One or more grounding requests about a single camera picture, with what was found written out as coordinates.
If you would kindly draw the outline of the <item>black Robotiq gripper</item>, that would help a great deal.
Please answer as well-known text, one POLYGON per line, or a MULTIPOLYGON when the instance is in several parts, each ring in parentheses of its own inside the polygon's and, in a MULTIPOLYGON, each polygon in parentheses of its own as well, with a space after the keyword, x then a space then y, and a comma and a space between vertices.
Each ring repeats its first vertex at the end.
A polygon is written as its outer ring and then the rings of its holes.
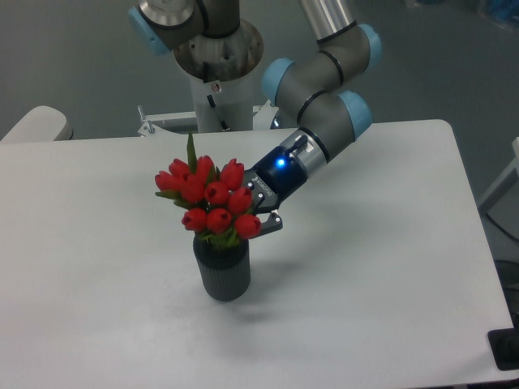
POLYGON ((307 181, 307 174, 300 163, 285 147, 275 147, 266 156, 244 172, 242 184, 252 192, 254 229, 250 239, 275 233, 283 228, 283 220, 277 210, 307 181), (268 213, 266 221, 257 214, 268 213))

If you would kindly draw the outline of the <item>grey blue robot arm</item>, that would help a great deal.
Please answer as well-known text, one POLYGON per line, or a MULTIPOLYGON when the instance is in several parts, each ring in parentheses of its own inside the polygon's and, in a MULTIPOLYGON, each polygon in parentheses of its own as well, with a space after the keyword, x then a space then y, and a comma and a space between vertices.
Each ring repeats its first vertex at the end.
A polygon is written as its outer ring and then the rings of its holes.
MULTIPOLYGON (((344 85, 380 61, 379 35, 358 24, 344 1, 304 1, 301 7, 318 53, 302 65, 277 59, 261 82, 268 103, 298 127, 244 178, 255 213, 268 215, 261 227, 265 234, 281 228, 281 203, 372 123, 367 103, 344 85)), ((264 43, 241 17, 239 2, 141 1, 129 18, 152 53, 173 54, 189 77, 199 131, 250 130, 271 123, 269 113, 252 108, 251 73, 264 43)))

